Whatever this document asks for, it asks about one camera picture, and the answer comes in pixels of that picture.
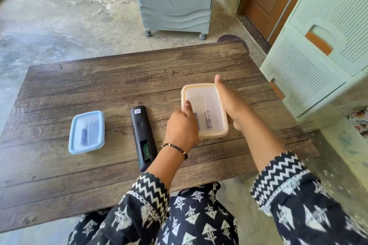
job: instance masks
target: hand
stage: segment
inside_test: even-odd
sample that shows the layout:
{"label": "hand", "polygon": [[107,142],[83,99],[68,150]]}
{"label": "hand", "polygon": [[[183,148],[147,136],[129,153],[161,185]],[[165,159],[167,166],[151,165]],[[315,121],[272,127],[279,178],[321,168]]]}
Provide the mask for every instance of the hand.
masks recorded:
{"label": "hand", "polygon": [[186,100],[183,110],[177,109],[168,120],[164,143],[176,145],[188,153],[197,142],[197,119],[190,101]]}
{"label": "hand", "polygon": [[220,74],[217,74],[214,77],[214,84],[216,86],[218,94],[220,95],[220,100],[222,106],[224,107],[224,110],[234,121],[235,129],[241,131],[239,121],[244,111],[250,108],[249,104],[246,102],[239,91],[226,87]]}

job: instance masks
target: black beaded bracelet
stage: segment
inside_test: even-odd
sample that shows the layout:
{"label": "black beaded bracelet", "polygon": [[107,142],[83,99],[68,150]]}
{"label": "black beaded bracelet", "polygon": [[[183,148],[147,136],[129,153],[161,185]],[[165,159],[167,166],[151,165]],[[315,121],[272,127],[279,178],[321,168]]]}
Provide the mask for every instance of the black beaded bracelet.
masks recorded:
{"label": "black beaded bracelet", "polygon": [[186,160],[186,159],[188,159],[188,155],[185,153],[185,151],[184,151],[184,150],[182,150],[180,147],[177,147],[176,145],[173,145],[173,144],[163,144],[163,145],[161,145],[161,148],[163,148],[163,147],[164,147],[164,146],[166,146],[166,145],[171,146],[171,147],[173,147],[173,148],[175,148],[175,149],[179,150],[181,153],[183,153],[183,154],[184,154],[185,160]]}

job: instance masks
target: black and white patterned sleeve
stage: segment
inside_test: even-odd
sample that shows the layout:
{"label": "black and white patterned sleeve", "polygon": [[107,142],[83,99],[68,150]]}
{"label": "black and white patterned sleeve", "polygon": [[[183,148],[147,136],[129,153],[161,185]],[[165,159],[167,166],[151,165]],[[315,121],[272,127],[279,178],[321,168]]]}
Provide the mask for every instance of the black and white patterned sleeve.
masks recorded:
{"label": "black and white patterned sleeve", "polygon": [[367,233],[292,152],[275,157],[250,193],[275,220],[284,244],[368,244]]}
{"label": "black and white patterned sleeve", "polygon": [[158,178],[142,174],[119,205],[110,210],[88,244],[154,244],[168,215],[169,200],[168,190]]}

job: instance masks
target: blue plastic container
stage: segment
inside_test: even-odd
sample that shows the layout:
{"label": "blue plastic container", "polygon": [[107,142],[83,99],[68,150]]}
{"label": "blue plastic container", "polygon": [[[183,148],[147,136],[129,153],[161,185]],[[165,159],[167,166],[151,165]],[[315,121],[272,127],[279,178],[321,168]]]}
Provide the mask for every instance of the blue plastic container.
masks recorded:
{"label": "blue plastic container", "polygon": [[100,149],[105,144],[105,119],[100,110],[78,114],[70,127],[69,152],[80,154]]}

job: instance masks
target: grey floor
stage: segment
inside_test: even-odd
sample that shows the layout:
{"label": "grey floor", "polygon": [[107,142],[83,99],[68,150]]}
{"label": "grey floor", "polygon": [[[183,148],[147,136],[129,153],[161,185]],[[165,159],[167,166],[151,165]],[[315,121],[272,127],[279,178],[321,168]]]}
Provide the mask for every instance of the grey floor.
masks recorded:
{"label": "grey floor", "polygon": [[[223,34],[242,37],[260,66],[264,53],[237,18],[228,16],[216,1],[205,42],[216,42]],[[5,0],[0,6],[0,130],[30,65],[200,43],[197,33],[154,31],[146,38],[136,0]],[[331,195],[367,225],[365,189],[320,133],[310,137],[321,156],[306,164]],[[281,244],[273,220],[257,210],[248,193],[252,181],[242,177],[223,181],[218,199],[237,217],[241,244]],[[78,220],[63,219],[3,233],[0,245],[66,244]]]}

